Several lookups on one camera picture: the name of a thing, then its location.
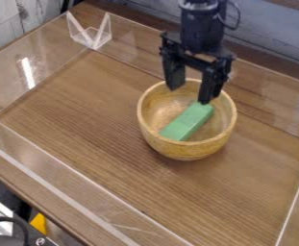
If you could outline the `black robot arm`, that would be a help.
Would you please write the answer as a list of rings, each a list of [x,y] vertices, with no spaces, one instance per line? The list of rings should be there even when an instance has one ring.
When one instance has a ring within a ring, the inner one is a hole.
[[[230,0],[179,0],[179,31],[160,33],[163,74],[171,90],[185,82],[185,68],[202,72],[197,102],[208,104],[228,81],[234,53],[223,47],[224,29],[236,30],[240,10]]]

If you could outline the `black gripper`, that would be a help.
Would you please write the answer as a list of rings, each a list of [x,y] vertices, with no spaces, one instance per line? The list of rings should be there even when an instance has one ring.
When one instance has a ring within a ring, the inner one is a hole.
[[[220,94],[228,80],[234,55],[222,47],[226,23],[226,4],[179,4],[180,29],[160,33],[165,85],[176,90],[184,84],[184,68],[203,72],[197,102],[208,104]]]

